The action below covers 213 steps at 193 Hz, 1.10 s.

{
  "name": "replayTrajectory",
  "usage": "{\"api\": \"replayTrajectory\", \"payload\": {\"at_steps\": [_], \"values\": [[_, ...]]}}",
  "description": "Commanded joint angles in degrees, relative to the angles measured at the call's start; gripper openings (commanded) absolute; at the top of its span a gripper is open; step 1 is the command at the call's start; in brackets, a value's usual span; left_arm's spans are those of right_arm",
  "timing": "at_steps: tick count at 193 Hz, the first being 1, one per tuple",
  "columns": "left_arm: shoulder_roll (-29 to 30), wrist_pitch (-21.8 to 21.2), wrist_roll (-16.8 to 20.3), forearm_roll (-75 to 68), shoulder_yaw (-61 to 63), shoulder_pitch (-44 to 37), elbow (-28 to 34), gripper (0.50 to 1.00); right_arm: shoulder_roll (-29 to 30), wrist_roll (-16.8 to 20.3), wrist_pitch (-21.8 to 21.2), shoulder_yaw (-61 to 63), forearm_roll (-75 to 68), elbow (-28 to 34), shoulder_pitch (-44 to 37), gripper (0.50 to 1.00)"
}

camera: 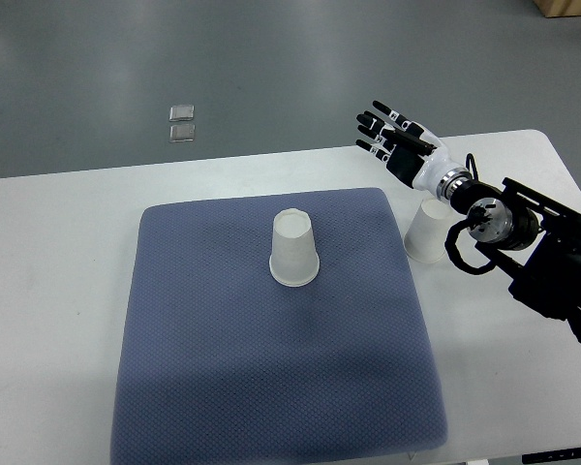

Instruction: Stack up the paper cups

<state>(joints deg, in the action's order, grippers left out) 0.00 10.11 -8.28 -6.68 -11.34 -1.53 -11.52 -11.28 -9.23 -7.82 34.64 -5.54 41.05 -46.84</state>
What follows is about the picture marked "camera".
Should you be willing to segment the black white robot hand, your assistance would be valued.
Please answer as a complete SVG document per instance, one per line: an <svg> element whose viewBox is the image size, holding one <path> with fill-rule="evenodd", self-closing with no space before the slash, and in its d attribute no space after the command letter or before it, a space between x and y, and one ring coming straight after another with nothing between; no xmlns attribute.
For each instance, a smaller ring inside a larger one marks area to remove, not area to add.
<svg viewBox="0 0 581 465"><path fill-rule="evenodd" d="M449 149L425 126L375 100L373 110L356 120L362 135L356 145L367 151L404 185L426 191L440 200L448 189L472 178L472 173L452 160Z"/></svg>

